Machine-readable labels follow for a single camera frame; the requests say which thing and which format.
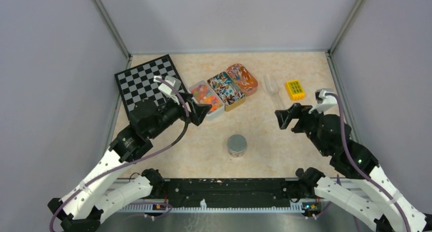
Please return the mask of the white candy tin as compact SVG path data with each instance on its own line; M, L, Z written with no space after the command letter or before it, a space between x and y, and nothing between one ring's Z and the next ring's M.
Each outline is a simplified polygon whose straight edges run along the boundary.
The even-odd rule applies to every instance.
M214 120L224 113L225 104L206 81L201 80L195 83L188 88L188 91L193 95L197 103L212 106L206 115L206 120Z

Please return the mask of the translucent plastic scoop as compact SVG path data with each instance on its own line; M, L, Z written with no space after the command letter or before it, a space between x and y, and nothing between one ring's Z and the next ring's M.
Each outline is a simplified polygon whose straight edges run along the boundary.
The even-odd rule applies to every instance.
M279 95L280 87L272 74L264 75L264 84L268 94L274 102L277 110L285 110L284 103Z

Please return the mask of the silver jar lid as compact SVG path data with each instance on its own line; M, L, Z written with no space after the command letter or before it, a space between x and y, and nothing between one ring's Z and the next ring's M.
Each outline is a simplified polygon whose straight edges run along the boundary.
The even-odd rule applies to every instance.
M228 150L235 152L246 151L247 145L246 138L240 134L230 136L227 141Z

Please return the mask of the clear plastic jar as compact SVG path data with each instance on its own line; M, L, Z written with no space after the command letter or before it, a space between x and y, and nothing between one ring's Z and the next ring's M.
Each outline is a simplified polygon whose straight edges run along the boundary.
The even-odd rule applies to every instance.
M246 153L246 151L235 152L235 151L232 151L232 150L228 150L228 154L230 154L230 156L233 157L233 158L240 158L245 153Z

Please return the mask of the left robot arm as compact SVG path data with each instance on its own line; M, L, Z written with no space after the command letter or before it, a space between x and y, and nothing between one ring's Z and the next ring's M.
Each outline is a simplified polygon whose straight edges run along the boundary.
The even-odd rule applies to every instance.
M163 178L152 168L120 188L107 190L132 165L173 147L185 135L188 125L199 126L211 108L196 103L188 93L181 93L179 103L173 99L159 106L150 99L138 102L129 114L129 125L117 135L90 173L69 194L48 203L53 213L50 231L54 230L55 219L60 220L64 231L97 231L108 217L133 201L161 196ZM151 140L178 119L184 122L180 135L161 150L147 154L153 147Z

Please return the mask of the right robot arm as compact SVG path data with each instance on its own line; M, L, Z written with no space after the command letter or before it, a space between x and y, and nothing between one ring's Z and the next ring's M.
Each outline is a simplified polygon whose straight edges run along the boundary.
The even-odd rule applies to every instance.
M276 110L275 115L282 130L296 119L292 132L306 134L322 156L331 157L330 165L368 197L333 184L312 167L299 175L299 192L303 196L325 198L373 231L431 231L431 214L417 210L404 198L369 149L350 139L351 128L341 116L299 103L287 110Z

